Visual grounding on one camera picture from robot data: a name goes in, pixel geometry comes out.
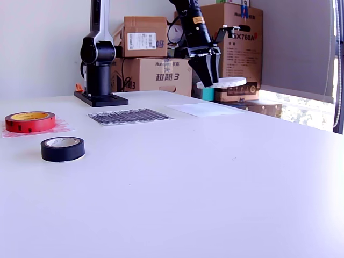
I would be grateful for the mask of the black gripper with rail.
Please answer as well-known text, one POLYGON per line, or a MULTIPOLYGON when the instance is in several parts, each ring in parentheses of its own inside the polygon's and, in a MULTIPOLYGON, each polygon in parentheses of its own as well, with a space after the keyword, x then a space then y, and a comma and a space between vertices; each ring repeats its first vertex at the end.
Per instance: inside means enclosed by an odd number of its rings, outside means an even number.
POLYGON ((219 82, 219 60, 221 51, 217 42, 196 44, 187 42, 185 58, 198 75, 205 88, 219 82))

